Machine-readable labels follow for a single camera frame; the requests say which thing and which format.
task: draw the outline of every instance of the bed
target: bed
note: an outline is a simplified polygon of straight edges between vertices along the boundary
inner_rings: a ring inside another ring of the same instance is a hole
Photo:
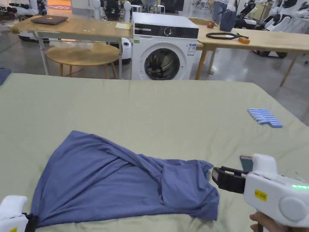
[[[284,127],[258,125],[247,108],[269,109]],[[200,159],[236,169],[241,169],[240,155],[268,154],[281,174],[307,177],[309,128],[251,83],[13,73],[0,86],[0,112],[0,199],[27,196],[26,212],[49,156],[72,130],[151,157]],[[37,232],[250,231],[249,214],[255,210],[241,194],[219,193],[214,222],[169,214],[54,225]]]

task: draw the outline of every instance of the yellow label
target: yellow label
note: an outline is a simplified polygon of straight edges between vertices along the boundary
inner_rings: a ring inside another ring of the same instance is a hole
[[[267,194],[257,189],[255,190],[255,197],[260,200],[267,201]]]

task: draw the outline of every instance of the concrete floor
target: concrete floor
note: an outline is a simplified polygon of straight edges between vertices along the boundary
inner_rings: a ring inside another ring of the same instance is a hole
[[[56,10],[50,10],[49,14],[72,16],[69,12]],[[191,1],[188,0],[185,2],[184,11],[179,12],[179,15],[211,18],[208,10],[192,6]],[[196,52],[191,79],[195,77],[200,56],[201,52]],[[309,65],[305,64],[305,61],[309,60],[308,56],[298,58],[284,87],[279,87],[279,84],[291,63],[293,54],[289,54],[285,59],[276,59],[262,58],[252,51],[218,49],[213,64],[214,75],[207,74],[210,56],[211,52],[206,57],[201,80],[255,83],[309,126]],[[8,33],[4,33],[0,37],[0,67],[10,68],[15,73],[45,74],[39,45],[23,42],[17,35]],[[58,64],[49,60],[49,67],[51,75],[59,75]],[[73,71],[78,70],[80,70],[80,67],[73,67]],[[68,67],[64,67],[64,74],[67,73]],[[85,67],[83,70],[72,74],[72,76],[105,78],[105,71],[103,67]],[[123,66],[123,77],[129,79],[129,76],[130,65],[125,65]]]

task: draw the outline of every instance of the washing machine door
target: washing machine door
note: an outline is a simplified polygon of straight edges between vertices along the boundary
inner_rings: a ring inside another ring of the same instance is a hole
[[[166,42],[150,46],[140,60],[140,74],[151,80],[181,79],[185,67],[183,51],[175,44]]]
[[[178,73],[180,61],[177,54],[168,48],[159,48],[145,59],[145,73],[152,80],[172,80]]]

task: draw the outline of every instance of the white stool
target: white stool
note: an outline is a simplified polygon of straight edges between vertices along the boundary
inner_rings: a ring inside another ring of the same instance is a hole
[[[161,14],[161,7],[163,7],[163,14],[165,15],[165,6],[163,6],[163,5],[158,5],[157,13]]]
[[[133,11],[135,11],[134,8],[136,8],[137,12],[142,12],[142,7],[140,5],[131,5],[131,8],[133,8]]]

